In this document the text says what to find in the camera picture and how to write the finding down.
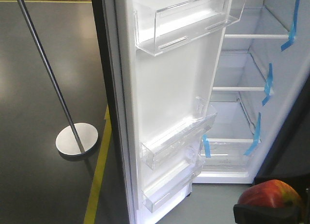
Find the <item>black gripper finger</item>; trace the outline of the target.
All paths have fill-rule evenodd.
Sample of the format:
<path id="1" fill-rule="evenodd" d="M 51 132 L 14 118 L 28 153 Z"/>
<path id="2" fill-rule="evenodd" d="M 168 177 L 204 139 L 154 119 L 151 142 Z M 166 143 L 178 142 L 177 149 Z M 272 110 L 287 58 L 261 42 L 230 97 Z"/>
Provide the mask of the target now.
<path id="1" fill-rule="evenodd" d="M 297 192 L 305 192 L 310 187 L 310 175 L 282 175 L 282 176 L 257 176 L 253 184 L 263 183 L 269 180 L 277 179 L 289 184 Z"/>
<path id="2" fill-rule="evenodd" d="M 236 204 L 233 207 L 237 224 L 299 224 L 302 213 L 299 207 L 268 208 Z"/>

